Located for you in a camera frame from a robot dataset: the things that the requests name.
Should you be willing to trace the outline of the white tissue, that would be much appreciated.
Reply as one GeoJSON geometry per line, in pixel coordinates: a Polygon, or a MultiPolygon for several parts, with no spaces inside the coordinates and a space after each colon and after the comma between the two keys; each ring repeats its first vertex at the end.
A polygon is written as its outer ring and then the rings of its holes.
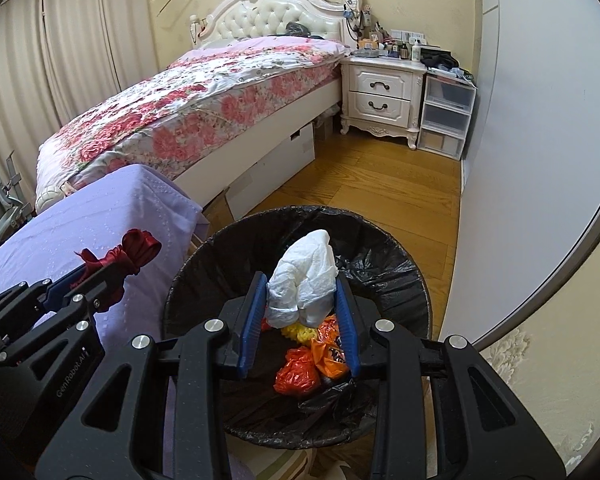
{"type": "Polygon", "coordinates": [[[338,268],[330,237],[314,230],[292,244],[266,285],[265,318],[280,330],[295,322],[317,328],[334,307],[338,268]]]}

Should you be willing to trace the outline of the orange plastic wrapper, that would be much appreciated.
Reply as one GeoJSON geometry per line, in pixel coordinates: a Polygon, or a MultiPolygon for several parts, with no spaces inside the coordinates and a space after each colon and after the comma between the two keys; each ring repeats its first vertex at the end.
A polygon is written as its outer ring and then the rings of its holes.
{"type": "Polygon", "coordinates": [[[329,315],[317,327],[316,337],[311,340],[313,362],[318,371],[329,379],[347,374],[346,356],[340,344],[340,330],[336,315],[329,315]]]}

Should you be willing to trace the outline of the dark red ribbon bundle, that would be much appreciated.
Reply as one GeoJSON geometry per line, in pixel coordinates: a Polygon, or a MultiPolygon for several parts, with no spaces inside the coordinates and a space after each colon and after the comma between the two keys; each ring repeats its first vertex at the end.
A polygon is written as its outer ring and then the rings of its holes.
{"type": "MultiPolygon", "coordinates": [[[[162,244],[148,231],[130,229],[126,232],[120,244],[111,248],[102,258],[97,258],[89,249],[84,248],[78,252],[84,266],[87,263],[99,263],[102,266],[108,263],[122,265],[126,278],[137,275],[143,266],[154,260],[162,248],[162,244]]],[[[114,304],[94,304],[95,313],[105,313],[114,304]]]]}

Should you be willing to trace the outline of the yellow foam net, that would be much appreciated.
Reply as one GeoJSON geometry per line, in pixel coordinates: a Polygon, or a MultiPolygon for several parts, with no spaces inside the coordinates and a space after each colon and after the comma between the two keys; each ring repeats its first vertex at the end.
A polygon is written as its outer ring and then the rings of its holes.
{"type": "Polygon", "coordinates": [[[285,326],[280,332],[285,338],[308,347],[311,345],[311,341],[318,336],[317,328],[305,326],[300,322],[285,326]]]}

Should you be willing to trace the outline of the orange red plastic bag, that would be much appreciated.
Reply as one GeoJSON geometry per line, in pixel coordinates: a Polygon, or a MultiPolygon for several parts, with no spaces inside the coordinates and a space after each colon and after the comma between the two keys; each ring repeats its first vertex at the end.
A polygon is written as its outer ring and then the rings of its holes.
{"type": "Polygon", "coordinates": [[[274,390],[284,396],[306,396],[321,385],[312,352],[301,347],[287,351],[285,365],[277,372],[274,390]]]}

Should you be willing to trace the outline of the white under-bed storage box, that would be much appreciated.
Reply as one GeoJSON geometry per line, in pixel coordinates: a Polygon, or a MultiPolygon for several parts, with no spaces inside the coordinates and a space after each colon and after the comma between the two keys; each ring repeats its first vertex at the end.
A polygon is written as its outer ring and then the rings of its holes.
{"type": "Polygon", "coordinates": [[[314,159],[313,125],[307,124],[280,142],[228,187],[226,199],[234,219],[245,217],[314,159]]]}

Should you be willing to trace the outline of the white two-drawer nightstand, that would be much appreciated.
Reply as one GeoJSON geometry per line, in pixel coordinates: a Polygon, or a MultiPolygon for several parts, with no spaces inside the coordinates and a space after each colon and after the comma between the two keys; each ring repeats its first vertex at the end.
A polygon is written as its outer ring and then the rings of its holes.
{"type": "Polygon", "coordinates": [[[426,67],[398,58],[349,56],[340,63],[341,134],[351,128],[417,148],[426,67]]]}

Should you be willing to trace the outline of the clear plastic drawer unit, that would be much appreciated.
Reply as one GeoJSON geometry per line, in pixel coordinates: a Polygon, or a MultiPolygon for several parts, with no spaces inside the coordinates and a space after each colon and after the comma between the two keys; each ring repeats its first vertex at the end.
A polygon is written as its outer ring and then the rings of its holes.
{"type": "Polygon", "coordinates": [[[460,160],[468,140],[477,87],[444,70],[428,70],[422,94],[417,147],[460,160]]]}

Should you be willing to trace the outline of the beige pleated curtain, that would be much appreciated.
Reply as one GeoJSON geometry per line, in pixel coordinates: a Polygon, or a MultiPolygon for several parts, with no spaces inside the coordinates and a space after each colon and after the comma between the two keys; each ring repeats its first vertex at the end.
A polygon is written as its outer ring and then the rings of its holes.
{"type": "Polygon", "coordinates": [[[148,0],[2,0],[0,173],[33,200],[40,145],[157,70],[148,0]]]}

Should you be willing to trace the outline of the white bed with floral quilt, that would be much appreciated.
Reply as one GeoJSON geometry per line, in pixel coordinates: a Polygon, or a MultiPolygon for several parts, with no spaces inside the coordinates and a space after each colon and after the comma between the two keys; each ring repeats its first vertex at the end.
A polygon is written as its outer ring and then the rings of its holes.
{"type": "Polygon", "coordinates": [[[106,174],[146,165],[207,203],[339,101],[353,47],[343,4],[224,0],[193,20],[193,49],[62,126],[38,150],[44,211],[106,174]]]}

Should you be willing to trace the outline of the nightstand clutter bottles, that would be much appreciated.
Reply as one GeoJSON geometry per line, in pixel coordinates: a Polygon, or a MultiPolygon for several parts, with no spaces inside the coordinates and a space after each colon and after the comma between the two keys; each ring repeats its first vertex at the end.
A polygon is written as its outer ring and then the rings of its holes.
{"type": "Polygon", "coordinates": [[[381,16],[366,0],[342,0],[341,6],[353,47],[366,55],[477,67],[476,0],[386,0],[381,16]]]}

